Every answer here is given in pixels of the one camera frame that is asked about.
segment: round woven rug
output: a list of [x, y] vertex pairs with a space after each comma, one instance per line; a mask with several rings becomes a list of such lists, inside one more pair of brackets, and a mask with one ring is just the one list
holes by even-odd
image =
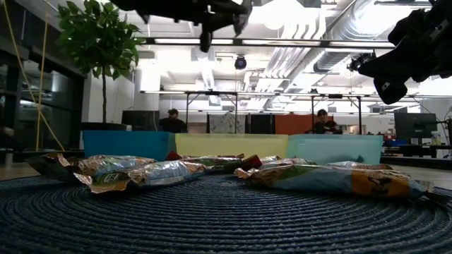
[[451, 206], [422, 200], [256, 189], [233, 176], [104, 195], [41, 176], [0, 182], [0, 253], [445, 253], [451, 246]]

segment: person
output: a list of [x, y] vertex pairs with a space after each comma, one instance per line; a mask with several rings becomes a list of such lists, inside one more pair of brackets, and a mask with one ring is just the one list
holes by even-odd
[[335, 121], [328, 120], [328, 112], [325, 109], [320, 109], [317, 112], [319, 121], [316, 122], [312, 128], [314, 134], [342, 134], [343, 131], [338, 127]]
[[167, 118], [160, 119], [160, 130], [170, 133], [185, 133], [187, 130], [186, 124], [177, 118], [179, 116], [177, 109], [168, 110], [168, 114]]

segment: teal bin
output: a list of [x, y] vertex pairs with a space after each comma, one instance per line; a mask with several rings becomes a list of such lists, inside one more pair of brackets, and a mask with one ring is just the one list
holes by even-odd
[[164, 161], [176, 152], [173, 133], [155, 131], [83, 131], [85, 156], [130, 155]]
[[382, 145], [380, 135], [291, 135], [287, 157], [310, 159], [321, 165], [344, 161], [379, 164]]

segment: computer monitor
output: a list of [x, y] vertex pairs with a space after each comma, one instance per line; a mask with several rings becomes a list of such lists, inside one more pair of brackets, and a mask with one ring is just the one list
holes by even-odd
[[122, 124], [132, 126], [133, 131], [158, 131], [160, 112], [147, 110], [123, 110]]
[[400, 139], [431, 138], [437, 131], [436, 115], [425, 113], [394, 113], [395, 134]]

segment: tree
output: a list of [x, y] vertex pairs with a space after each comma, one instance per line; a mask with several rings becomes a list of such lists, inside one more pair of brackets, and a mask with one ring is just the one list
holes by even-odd
[[91, 71], [102, 76], [102, 122], [107, 122], [107, 80], [130, 74], [131, 62], [138, 65], [137, 45], [145, 42], [134, 37], [140, 30], [127, 20], [119, 19], [119, 9], [112, 3], [99, 4], [85, 0], [85, 10], [71, 1], [58, 6], [59, 27], [63, 30], [58, 43], [61, 50], [84, 74]]

